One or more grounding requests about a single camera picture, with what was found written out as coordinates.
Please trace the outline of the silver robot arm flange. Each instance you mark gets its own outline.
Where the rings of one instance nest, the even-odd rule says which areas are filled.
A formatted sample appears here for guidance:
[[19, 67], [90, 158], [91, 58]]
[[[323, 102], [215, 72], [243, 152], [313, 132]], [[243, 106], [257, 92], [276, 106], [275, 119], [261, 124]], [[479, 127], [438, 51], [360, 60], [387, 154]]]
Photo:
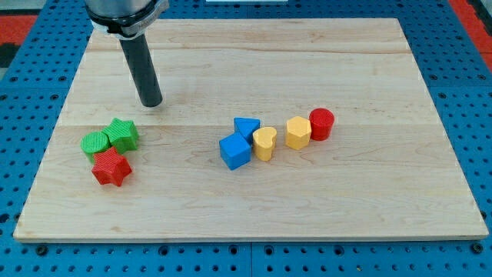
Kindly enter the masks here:
[[169, 0], [85, 0], [93, 27], [121, 40], [132, 40], [169, 8]]

